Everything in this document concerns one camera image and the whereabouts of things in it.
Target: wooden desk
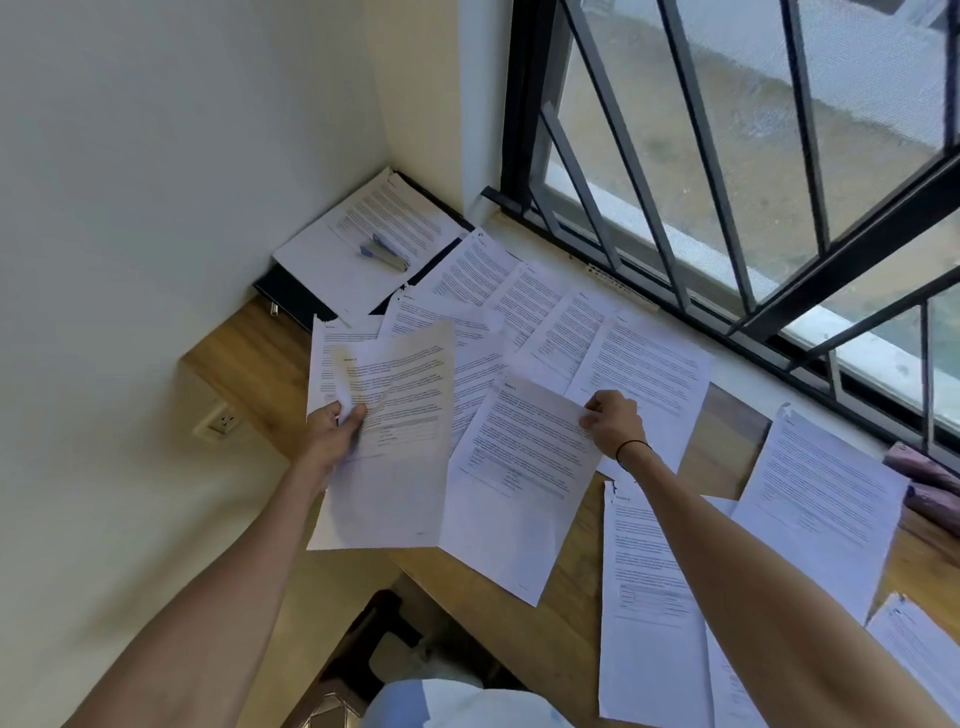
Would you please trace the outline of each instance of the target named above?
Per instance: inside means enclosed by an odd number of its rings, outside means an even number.
[[[286,457],[303,431],[310,337],[256,299],[183,360]],[[680,468],[698,493],[738,497],[769,421],[710,386]],[[603,497],[594,477],[536,609],[437,548],[397,549],[391,558],[531,691],[574,725],[612,724],[597,715]],[[904,509],[878,604],[899,591],[960,642],[960,542]]]

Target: wristband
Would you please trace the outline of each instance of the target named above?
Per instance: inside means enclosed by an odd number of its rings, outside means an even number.
[[[613,459],[616,460],[617,465],[621,467],[623,466],[623,463],[620,462],[620,451],[626,448],[631,443],[640,443],[641,445],[646,445],[648,448],[650,448],[650,444],[646,440],[628,440],[627,442],[623,443],[619,448],[617,448],[616,453],[613,455]]]

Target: electrical outlet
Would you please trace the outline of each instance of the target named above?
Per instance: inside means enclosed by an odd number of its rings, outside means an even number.
[[[240,424],[240,417],[223,400],[218,400],[193,428],[193,436],[208,443],[219,443]]]

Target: window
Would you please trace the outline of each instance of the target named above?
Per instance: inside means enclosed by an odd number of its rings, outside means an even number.
[[[515,0],[487,195],[957,468],[958,5]]]

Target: dirt ground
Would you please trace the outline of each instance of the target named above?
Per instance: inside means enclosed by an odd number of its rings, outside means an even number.
[[[616,15],[589,13],[588,21],[661,217],[726,251],[663,31]],[[792,90],[696,46],[693,53],[747,264],[783,281],[816,254]],[[819,102],[813,111],[832,238],[935,153]],[[575,45],[560,116],[590,181],[636,204]],[[957,264],[954,214],[825,305],[859,320]],[[960,295],[935,303],[936,365],[960,376]],[[915,320],[904,316],[876,333],[919,353]]]

